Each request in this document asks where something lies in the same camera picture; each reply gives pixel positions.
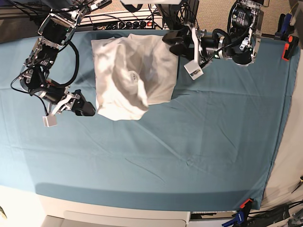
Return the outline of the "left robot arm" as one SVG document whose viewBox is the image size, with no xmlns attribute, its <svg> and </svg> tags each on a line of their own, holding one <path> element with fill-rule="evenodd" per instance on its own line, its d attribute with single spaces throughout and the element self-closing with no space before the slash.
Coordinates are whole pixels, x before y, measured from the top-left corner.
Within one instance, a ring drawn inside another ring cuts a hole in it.
<svg viewBox="0 0 303 227">
<path fill-rule="evenodd" d="M 261 41 L 261 27 L 267 0 L 237 0 L 233 4 L 227 30 L 214 29 L 211 33 L 199 30 L 188 23 L 181 30 L 165 34 L 163 42 L 176 56 L 204 68 L 213 59 L 233 60 L 237 65 L 248 66 L 255 62 Z"/>
</svg>

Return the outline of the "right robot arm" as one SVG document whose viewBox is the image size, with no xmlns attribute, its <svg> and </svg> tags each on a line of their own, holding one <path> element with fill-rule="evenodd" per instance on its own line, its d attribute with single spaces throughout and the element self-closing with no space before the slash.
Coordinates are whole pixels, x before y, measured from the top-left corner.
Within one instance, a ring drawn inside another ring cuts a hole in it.
<svg viewBox="0 0 303 227">
<path fill-rule="evenodd" d="M 40 36 L 17 77 L 22 93 L 35 96 L 42 103 L 48 102 L 49 105 L 44 106 L 47 117 L 64 110 L 77 116 L 94 116 L 96 110 L 91 102 L 86 101 L 81 90 L 68 91 L 80 67 L 80 54 L 71 39 L 83 18 L 91 12 L 94 1 L 44 0 L 43 3 L 49 9 L 42 10 L 47 16 L 39 27 Z M 49 73 L 57 55 L 67 46 L 75 53 L 75 69 L 72 77 L 60 84 L 50 79 Z"/>
</svg>

